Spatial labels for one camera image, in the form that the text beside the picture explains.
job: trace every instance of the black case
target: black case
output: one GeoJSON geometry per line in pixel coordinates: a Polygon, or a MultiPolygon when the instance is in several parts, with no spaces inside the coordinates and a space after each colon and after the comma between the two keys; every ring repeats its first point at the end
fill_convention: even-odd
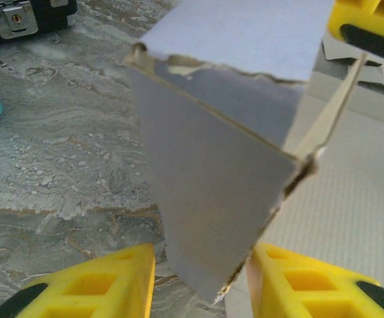
{"type": "Polygon", "coordinates": [[[76,0],[0,0],[0,43],[66,28],[76,12],[76,0]]]}

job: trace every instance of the torn cardboard edge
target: torn cardboard edge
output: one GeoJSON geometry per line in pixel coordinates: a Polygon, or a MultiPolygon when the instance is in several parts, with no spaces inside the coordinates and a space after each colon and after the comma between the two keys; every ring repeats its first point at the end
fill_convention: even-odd
{"type": "MultiPolygon", "coordinates": [[[[309,175],[316,172],[317,158],[320,156],[322,150],[326,146],[326,143],[329,141],[330,137],[332,136],[332,133],[336,128],[336,124],[340,118],[340,115],[344,110],[344,106],[348,101],[355,84],[358,81],[359,73],[361,72],[361,68],[365,63],[365,54],[363,54],[360,57],[360,59],[354,64],[352,70],[349,72],[346,79],[342,82],[341,86],[336,91],[333,98],[326,105],[324,111],[320,114],[318,119],[314,122],[313,126],[310,128],[305,138],[302,139],[298,147],[291,150],[280,148],[272,144],[267,139],[265,139],[264,136],[260,136],[255,132],[251,131],[250,129],[248,129],[247,127],[244,127],[243,125],[238,124],[231,118],[224,115],[222,112],[217,111],[216,109],[211,107],[211,105],[208,105],[206,103],[203,103],[202,101],[199,101],[197,98],[193,97],[192,95],[180,90],[180,88],[176,87],[174,84],[161,78],[155,73],[155,63],[157,61],[169,64],[172,72],[175,72],[183,76],[190,76],[193,72],[196,72],[197,70],[200,70],[203,68],[216,68],[216,69],[228,68],[229,70],[234,70],[235,72],[237,72],[242,76],[250,76],[254,78],[258,78],[260,76],[264,76],[267,78],[267,75],[261,74],[261,73],[249,74],[246,72],[242,72],[240,70],[235,70],[226,65],[215,65],[208,62],[198,61],[194,58],[190,58],[187,56],[169,56],[166,60],[161,61],[157,58],[150,56],[148,54],[145,44],[143,43],[135,44],[132,48],[132,53],[125,60],[128,66],[130,66],[131,68],[134,68],[136,71],[140,72],[141,74],[144,74],[152,78],[154,81],[158,82],[161,85],[164,85],[166,87],[173,89],[176,92],[176,94],[182,95],[185,98],[188,98],[194,101],[197,105],[203,107],[206,111],[208,111],[213,116],[216,116],[219,119],[226,121],[228,124],[232,125],[233,127],[240,129],[243,133],[253,138],[256,138],[258,141],[269,146],[272,150],[278,152],[280,155],[289,158],[290,161],[296,162],[297,173],[291,178],[288,184],[284,187],[283,199],[279,200],[279,202],[276,203],[276,205],[278,206],[273,207],[269,219],[265,222],[261,230],[258,233],[256,233],[258,236],[261,236],[264,233],[265,229],[273,221],[275,216],[278,214],[281,204],[287,199],[287,197],[292,194],[295,188],[303,180],[305,180],[309,175]]],[[[254,246],[249,247],[248,257],[253,247],[254,246]]],[[[225,285],[223,285],[220,288],[217,294],[217,297],[215,299],[211,299],[214,303],[223,299],[224,295],[228,292],[232,282],[235,281],[240,271],[244,267],[246,263],[246,259],[247,258],[245,258],[243,261],[238,263],[237,267],[232,271],[232,275],[230,275],[225,285]]]]}

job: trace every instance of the case latch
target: case latch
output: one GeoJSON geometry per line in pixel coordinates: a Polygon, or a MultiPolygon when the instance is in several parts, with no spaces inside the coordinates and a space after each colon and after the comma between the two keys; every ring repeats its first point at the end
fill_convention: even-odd
{"type": "Polygon", "coordinates": [[[5,40],[38,32],[29,0],[0,0],[0,35],[5,40]]]}

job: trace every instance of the corrugated cardboard edge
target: corrugated cardboard edge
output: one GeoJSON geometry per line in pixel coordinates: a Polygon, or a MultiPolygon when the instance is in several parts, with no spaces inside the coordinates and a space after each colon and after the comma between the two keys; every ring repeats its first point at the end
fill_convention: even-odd
{"type": "MultiPolygon", "coordinates": [[[[336,127],[336,124],[340,118],[342,111],[344,110],[344,106],[349,99],[351,91],[353,90],[355,84],[358,81],[358,75],[361,71],[361,67],[364,65],[365,55],[363,55],[353,66],[351,72],[349,72],[347,78],[339,87],[334,97],[330,100],[325,110],[322,112],[320,117],[316,120],[314,125],[311,127],[310,131],[307,133],[306,137],[301,141],[300,145],[293,151],[293,153],[285,152],[282,149],[278,148],[276,145],[270,143],[265,138],[260,135],[254,133],[250,129],[234,122],[220,111],[213,109],[210,105],[204,104],[202,101],[194,98],[193,96],[187,94],[186,92],[178,89],[173,84],[170,84],[166,80],[157,76],[155,73],[154,64],[157,59],[151,57],[148,54],[147,47],[143,43],[134,44],[132,47],[132,52],[129,56],[124,60],[127,66],[136,69],[137,71],[150,76],[154,80],[163,83],[166,86],[171,87],[176,90],[178,94],[182,94],[188,96],[188,98],[195,100],[196,103],[202,107],[204,107],[208,112],[213,115],[225,120],[230,125],[239,128],[241,131],[244,131],[248,135],[257,138],[260,142],[272,147],[274,150],[282,153],[282,155],[287,156],[291,159],[291,161],[297,163],[297,174],[291,179],[288,185],[285,187],[283,192],[283,200],[284,202],[297,188],[297,186],[304,181],[307,177],[313,175],[317,171],[317,158],[321,153],[321,150],[325,147],[326,143],[330,139],[333,130],[336,127]]],[[[167,60],[164,61],[170,67],[170,70],[174,74],[190,76],[193,72],[196,72],[200,69],[209,69],[209,68],[217,68],[217,69],[229,69],[242,76],[249,76],[252,78],[265,77],[269,78],[272,81],[278,84],[286,84],[290,85],[294,81],[289,81],[287,79],[275,79],[273,76],[262,74],[262,73],[254,73],[250,74],[247,72],[243,72],[240,70],[236,70],[226,65],[215,65],[208,62],[198,61],[194,58],[188,56],[178,56],[172,55],[168,56],[167,60]]],[[[267,223],[260,229],[258,236],[261,236],[264,231],[271,224],[273,219],[279,213],[279,207],[276,207],[272,213],[271,217],[267,221],[267,223]]],[[[241,263],[238,264],[236,269],[233,271],[232,275],[229,277],[229,280],[225,283],[225,285],[218,292],[218,296],[214,299],[214,303],[219,302],[223,299],[224,295],[229,291],[231,284],[237,279],[241,270],[243,269],[247,259],[250,257],[252,253],[252,249],[254,246],[250,246],[249,255],[244,259],[241,263]]]]}

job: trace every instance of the marble floor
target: marble floor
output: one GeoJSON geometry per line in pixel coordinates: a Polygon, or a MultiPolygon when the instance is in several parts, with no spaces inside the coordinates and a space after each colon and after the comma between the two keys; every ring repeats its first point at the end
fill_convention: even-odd
{"type": "Polygon", "coordinates": [[[79,0],[74,27],[0,46],[0,303],[31,279],[152,242],[152,318],[226,317],[166,264],[129,80],[171,0],[79,0]]]}

